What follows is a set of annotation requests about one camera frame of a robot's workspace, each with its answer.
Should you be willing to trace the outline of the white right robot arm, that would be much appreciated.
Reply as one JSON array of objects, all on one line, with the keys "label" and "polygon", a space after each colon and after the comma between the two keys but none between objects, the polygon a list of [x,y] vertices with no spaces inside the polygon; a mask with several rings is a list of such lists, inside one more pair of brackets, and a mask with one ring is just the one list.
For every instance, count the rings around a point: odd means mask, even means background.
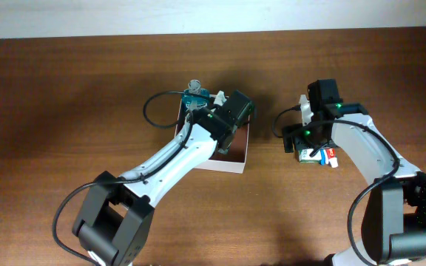
[{"label": "white right robot arm", "polygon": [[294,110],[301,123],[282,129],[287,153],[342,149],[367,187],[350,206],[350,247],[325,258],[327,265],[408,265],[426,259],[426,173],[406,160],[379,132],[360,103],[345,103],[334,79],[310,83]]}]

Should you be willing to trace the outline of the green white soap packet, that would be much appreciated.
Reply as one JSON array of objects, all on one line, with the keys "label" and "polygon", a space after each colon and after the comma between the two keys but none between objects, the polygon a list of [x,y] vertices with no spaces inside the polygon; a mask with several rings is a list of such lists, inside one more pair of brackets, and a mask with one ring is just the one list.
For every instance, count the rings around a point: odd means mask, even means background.
[{"label": "green white soap packet", "polygon": [[298,154],[298,161],[300,163],[320,163],[322,161],[322,156],[319,151],[315,154],[313,149],[302,149]]}]

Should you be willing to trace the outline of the clear spray bottle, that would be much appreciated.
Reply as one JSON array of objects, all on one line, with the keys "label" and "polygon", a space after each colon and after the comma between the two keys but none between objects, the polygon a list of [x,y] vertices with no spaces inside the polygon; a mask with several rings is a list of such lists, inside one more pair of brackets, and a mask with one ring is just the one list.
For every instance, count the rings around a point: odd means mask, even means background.
[{"label": "clear spray bottle", "polygon": [[189,106],[186,108],[186,117],[185,121],[188,122],[191,126],[195,122],[194,111],[197,109],[197,101],[193,100]]}]

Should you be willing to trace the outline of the teal mouthwash bottle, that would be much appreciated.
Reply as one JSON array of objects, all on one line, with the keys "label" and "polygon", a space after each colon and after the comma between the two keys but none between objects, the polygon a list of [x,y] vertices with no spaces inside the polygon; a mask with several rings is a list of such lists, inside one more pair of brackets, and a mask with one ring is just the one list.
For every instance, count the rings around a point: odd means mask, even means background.
[{"label": "teal mouthwash bottle", "polygon": [[199,80],[190,80],[188,88],[184,90],[182,95],[182,103],[187,108],[193,101],[197,101],[197,109],[206,107],[209,104],[210,93],[203,88]]}]

